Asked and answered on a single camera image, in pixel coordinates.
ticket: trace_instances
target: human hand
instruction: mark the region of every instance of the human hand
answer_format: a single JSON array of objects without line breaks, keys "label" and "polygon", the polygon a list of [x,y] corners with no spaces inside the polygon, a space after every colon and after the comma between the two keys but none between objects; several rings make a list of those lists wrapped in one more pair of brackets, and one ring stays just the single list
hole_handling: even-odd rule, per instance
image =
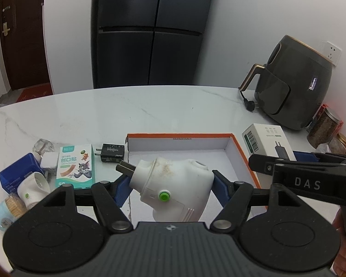
[{"label": "human hand", "polygon": [[335,219],[333,220],[332,225],[337,229],[341,238],[341,246],[338,254],[333,263],[333,270],[338,276],[346,273],[346,234],[343,227],[343,218],[341,209],[337,212]]}]

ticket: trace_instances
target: power cord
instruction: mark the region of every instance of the power cord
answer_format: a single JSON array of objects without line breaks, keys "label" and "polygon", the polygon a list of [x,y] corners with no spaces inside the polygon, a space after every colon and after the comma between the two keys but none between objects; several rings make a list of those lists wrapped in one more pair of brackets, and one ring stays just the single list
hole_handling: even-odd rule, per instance
[{"label": "power cord", "polygon": [[240,94],[241,96],[244,98],[244,105],[245,105],[245,108],[248,110],[248,111],[254,111],[255,110],[255,102],[254,101],[249,101],[248,99],[246,99],[244,97],[244,94],[242,93],[242,91],[240,91]]}]

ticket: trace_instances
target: black refrigerator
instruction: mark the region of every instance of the black refrigerator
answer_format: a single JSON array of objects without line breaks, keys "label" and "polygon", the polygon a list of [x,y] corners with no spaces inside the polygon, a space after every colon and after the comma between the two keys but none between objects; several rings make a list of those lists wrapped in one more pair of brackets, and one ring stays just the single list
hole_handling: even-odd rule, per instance
[{"label": "black refrigerator", "polygon": [[193,84],[211,0],[92,0],[95,88]]}]

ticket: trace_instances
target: jar lid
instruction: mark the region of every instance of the jar lid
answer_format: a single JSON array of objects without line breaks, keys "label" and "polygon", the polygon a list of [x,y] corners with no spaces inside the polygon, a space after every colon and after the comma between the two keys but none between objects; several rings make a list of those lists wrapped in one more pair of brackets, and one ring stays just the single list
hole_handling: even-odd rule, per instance
[{"label": "jar lid", "polygon": [[346,146],[346,136],[344,136],[342,133],[337,133],[337,138],[341,141],[343,145]]},{"label": "jar lid", "polygon": [[332,109],[330,109],[329,107],[326,107],[324,109],[325,113],[332,119],[334,120],[336,123],[341,122],[340,117],[338,116],[338,114],[336,114]]}]

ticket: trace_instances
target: blue basket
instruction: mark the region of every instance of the blue basket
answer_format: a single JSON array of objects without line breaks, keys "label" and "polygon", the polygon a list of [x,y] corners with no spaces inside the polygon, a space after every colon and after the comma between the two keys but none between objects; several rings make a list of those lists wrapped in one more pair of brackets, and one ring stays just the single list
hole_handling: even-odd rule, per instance
[{"label": "blue basket", "polygon": [[34,172],[43,174],[32,153],[28,153],[0,172],[0,183],[7,193],[17,193],[21,182]]}]

